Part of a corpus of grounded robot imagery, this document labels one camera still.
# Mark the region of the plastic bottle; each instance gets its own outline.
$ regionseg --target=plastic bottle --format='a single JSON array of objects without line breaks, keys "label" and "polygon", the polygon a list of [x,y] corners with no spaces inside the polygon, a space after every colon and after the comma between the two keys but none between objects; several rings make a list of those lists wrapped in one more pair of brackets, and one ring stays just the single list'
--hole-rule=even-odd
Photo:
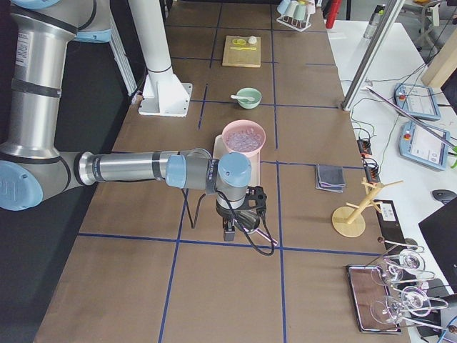
[{"label": "plastic bottle", "polygon": [[365,33],[363,34],[364,38],[371,39],[371,37],[373,37],[374,31],[376,31],[376,27],[378,27],[378,24],[381,21],[381,16],[384,14],[385,8],[386,5],[376,6],[373,14],[371,15],[368,26],[366,27]]}]

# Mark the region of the label sticker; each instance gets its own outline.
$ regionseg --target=label sticker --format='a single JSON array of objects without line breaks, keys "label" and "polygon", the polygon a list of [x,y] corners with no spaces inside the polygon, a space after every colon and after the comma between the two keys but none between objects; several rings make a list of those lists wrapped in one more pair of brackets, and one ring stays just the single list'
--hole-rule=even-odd
[{"label": "label sticker", "polygon": [[382,203],[379,205],[383,215],[383,220],[385,222],[394,222],[395,214],[393,213],[393,208],[391,204]]},{"label": "label sticker", "polygon": [[17,37],[16,65],[27,66],[29,64],[30,36],[19,33]]}]

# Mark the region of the green bowl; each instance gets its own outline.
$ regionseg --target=green bowl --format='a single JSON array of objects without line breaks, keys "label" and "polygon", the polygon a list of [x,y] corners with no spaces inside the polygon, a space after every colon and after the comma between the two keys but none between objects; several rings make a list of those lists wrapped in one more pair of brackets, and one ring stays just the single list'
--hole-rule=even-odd
[{"label": "green bowl", "polygon": [[238,103],[244,109],[253,109],[260,104],[260,100],[262,100],[262,93],[259,92],[257,89],[254,88],[243,88],[240,89],[236,95],[239,96],[251,96],[254,98],[254,101],[248,101],[245,99],[237,99]]}]

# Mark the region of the folded gray cloth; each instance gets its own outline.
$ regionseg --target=folded gray cloth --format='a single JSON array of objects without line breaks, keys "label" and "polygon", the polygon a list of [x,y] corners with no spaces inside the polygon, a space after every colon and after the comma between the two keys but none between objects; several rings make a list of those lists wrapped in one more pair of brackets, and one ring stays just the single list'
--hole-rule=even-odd
[{"label": "folded gray cloth", "polygon": [[342,193],[346,186],[342,166],[316,165],[316,188]]}]

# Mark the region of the pink bowl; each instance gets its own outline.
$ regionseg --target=pink bowl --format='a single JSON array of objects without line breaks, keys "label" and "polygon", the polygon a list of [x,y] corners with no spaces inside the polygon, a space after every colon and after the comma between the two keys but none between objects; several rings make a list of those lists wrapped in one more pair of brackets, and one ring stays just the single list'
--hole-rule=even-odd
[{"label": "pink bowl", "polygon": [[250,120],[236,120],[222,131],[222,141],[228,152],[239,152],[246,157],[255,156],[265,144],[262,126]]}]

